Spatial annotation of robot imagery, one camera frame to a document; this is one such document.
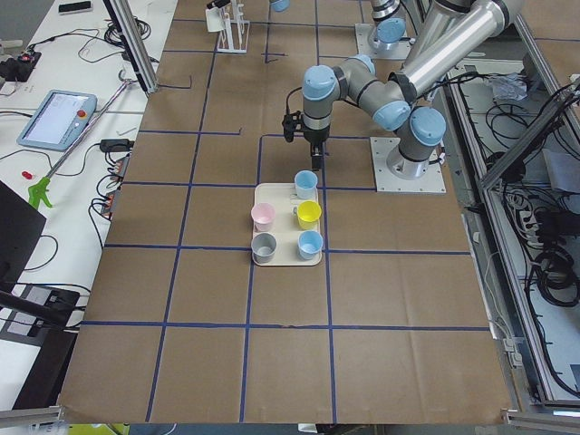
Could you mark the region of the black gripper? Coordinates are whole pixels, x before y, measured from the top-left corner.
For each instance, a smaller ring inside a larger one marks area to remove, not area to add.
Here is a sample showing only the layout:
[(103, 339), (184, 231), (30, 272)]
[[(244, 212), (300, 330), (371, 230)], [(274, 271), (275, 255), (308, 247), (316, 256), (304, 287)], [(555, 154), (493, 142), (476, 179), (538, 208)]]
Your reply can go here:
[(313, 130), (303, 127), (304, 138), (310, 143), (312, 170), (320, 170), (324, 163), (324, 143), (329, 138), (330, 128)]

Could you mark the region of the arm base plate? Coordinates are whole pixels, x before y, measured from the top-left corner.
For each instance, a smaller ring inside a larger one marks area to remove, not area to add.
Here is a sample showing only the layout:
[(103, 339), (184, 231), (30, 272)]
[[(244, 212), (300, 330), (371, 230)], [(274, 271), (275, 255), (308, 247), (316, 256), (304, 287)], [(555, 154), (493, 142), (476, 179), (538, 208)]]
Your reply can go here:
[(403, 21), (398, 19), (379, 25), (356, 24), (355, 36), (358, 54), (373, 59), (403, 61), (415, 42), (403, 29)]
[(447, 192), (436, 152), (423, 162), (405, 159), (398, 138), (371, 137), (371, 156), (375, 187), (379, 193), (434, 194)]

